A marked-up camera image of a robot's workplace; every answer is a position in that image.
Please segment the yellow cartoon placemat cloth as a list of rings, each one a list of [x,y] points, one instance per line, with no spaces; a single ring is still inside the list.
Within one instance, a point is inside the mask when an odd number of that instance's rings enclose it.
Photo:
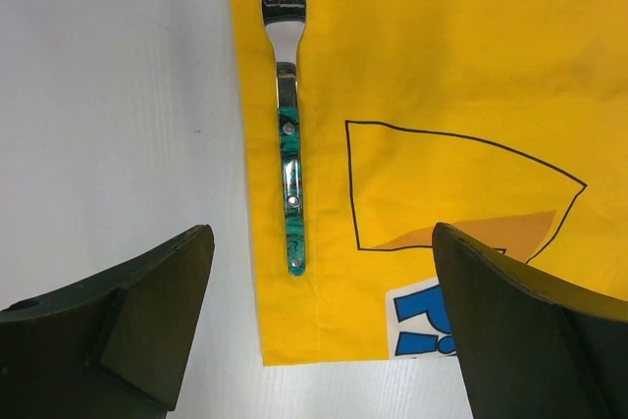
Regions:
[[[231,4],[265,365],[452,351],[440,222],[626,296],[627,0],[307,0],[300,277],[261,0]]]

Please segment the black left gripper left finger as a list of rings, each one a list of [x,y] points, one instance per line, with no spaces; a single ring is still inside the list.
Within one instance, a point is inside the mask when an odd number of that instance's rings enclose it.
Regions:
[[[1,312],[4,418],[164,418],[176,409],[215,250],[197,225]]]

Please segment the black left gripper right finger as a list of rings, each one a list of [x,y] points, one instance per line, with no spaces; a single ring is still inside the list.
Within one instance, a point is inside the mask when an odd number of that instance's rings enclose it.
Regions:
[[[476,418],[624,418],[627,303],[511,259],[452,225],[437,276]]]

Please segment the silver fork green handle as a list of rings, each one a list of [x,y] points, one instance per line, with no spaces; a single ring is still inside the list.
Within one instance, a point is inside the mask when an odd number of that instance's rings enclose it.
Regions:
[[[260,0],[273,47],[288,273],[306,272],[304,196],[298,106],[297,52],[306,24],[306,0]]]

